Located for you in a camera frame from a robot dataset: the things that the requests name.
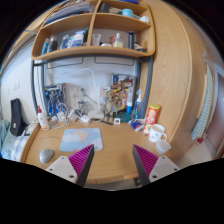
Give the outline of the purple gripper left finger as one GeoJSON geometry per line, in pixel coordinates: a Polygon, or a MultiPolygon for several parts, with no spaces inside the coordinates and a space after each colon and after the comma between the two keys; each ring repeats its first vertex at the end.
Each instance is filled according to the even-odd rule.
{"type": "Polygon", "coordinates": [[[94,157],[94,145],[84,147],[69,157],[60,156],[47,171],[84,187],[94,157]]]}

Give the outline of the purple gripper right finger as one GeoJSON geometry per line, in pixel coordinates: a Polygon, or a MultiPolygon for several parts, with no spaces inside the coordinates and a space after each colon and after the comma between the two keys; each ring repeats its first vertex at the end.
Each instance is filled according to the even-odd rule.
{"type": "Polygon", "coordinates": [[[179,171],[167,156],[156,156],[138,145],[133,145],[132,154],[143,186],[179,171]]]}

